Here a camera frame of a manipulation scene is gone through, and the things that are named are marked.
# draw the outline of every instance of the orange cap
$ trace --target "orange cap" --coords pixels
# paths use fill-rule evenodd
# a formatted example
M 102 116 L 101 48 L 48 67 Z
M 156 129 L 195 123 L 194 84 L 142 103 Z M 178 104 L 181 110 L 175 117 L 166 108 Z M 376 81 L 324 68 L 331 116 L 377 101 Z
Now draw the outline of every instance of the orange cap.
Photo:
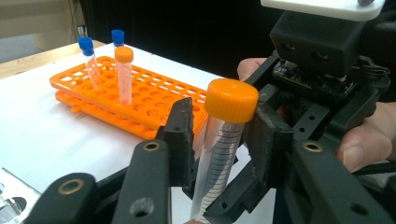
M 134 51 L 128 47 L 116 48 L 115 55 L 119 63 L 131 63 L 134 59 Z
M 259 93 L 245 82 L 220 78 L 209 83 L 205 110 L 217 119 L 245 123 L 253 118 Z

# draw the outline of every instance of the white mounting plate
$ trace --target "white mounting plate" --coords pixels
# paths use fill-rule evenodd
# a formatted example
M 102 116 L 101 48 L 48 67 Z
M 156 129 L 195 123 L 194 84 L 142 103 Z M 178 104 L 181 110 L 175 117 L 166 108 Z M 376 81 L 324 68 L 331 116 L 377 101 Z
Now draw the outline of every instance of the white mounting plate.
M 349 21 L 368 21 L 379 15 L 385 0 L 374 0 L 368 6 L 360 6 L 358 0 L 261 0 L 264 7 L 333 17 Z

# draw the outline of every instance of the white tabletop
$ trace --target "white tabletop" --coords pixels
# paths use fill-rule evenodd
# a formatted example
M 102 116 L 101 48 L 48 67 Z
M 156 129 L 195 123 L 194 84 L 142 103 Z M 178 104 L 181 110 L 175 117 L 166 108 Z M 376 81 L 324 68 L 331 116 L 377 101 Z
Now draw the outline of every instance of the white tabletop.
M 96 57 L 113 56 L 112 45 L 95 50 Z M 83 63 L 82 55 L 0 79 L 0 167 L 43 192 L 63 175 L 82 172 L 97 181 L 126 167 L 134 147 L 143 139 L 83 113 L 55 99 L 50 77 Z M 217 76 L 134 48 L 134 64 L 206 90 Z M 249 161 L 248 151 L 237 151 L 240 160 L 233 178 Z M 272 223 L 274 190 L 255 211 L 236 223 Z M 190 217 L 191 200 L 172 188 L 173 223 Z

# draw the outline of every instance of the test tube rack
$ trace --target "test tube rack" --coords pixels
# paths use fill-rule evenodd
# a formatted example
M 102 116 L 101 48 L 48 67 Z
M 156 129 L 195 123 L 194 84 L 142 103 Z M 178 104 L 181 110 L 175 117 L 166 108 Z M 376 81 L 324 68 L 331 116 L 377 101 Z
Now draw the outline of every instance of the test tube rack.
M 204 109 L 206 91 L 133 66 L 132 104 L 121 105 L 114 59 L 97 58 L 101 78 L 94 90 L 85 63 L 50 78 L 57 89 L 55 98 L 71 106 L 73 113 L 84 112 L 144 139 L 153 139 L 165 125 L 174 102 L 192 98 L 193 132 L 203 128 L 207 113 Z

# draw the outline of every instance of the blue screw cap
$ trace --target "blue screw cap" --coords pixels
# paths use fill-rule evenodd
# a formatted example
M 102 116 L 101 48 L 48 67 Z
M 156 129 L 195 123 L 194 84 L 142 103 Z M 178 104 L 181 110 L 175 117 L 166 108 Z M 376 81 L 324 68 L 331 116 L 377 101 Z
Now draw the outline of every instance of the blue screw cap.
M 112 30 L 111 37 L 113 38 L 114 46 L 120 47 L 124 45 L 124 32 L 122 30 Z
M 79 47 L 85 56 L 93 55 L 93 43 L 90 37 L 81 37 L 78 39 Z

